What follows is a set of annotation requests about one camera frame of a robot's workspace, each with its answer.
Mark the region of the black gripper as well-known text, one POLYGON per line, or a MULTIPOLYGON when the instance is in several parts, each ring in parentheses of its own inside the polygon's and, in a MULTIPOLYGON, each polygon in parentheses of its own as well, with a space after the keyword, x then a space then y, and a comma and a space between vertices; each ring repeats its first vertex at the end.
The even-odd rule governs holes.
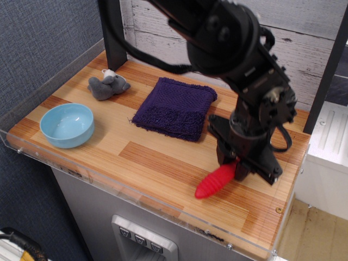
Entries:
POLYGON ((271 185, 277 182, 283 170, 270 144, 274 129, 248 136, 241 129, 235 115, 226 119, 212 114, 208 116, 208 122, 208 131, 217 138, 219 165, 229 164, 237 157, 240 158, 235 170, 235 180, 243 181, 249 174, 257 173, 271 185))

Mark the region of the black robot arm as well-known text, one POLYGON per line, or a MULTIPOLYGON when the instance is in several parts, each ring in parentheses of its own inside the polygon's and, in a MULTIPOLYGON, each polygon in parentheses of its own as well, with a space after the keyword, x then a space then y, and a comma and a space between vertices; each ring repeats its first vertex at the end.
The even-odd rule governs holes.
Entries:
POLYGON ((153 1, 187 41, 193 69, 218 77, 238 95, 230 118, 208 117, 217 138, 219 164, 237 162, 235 178, 258 173, 273 184, 282 174, 271 144, 275 130, 287 143, 283 125, 296 116, 296 95, 284 68, 270 54, 275 39, 246 6, 230 1, 153 1))

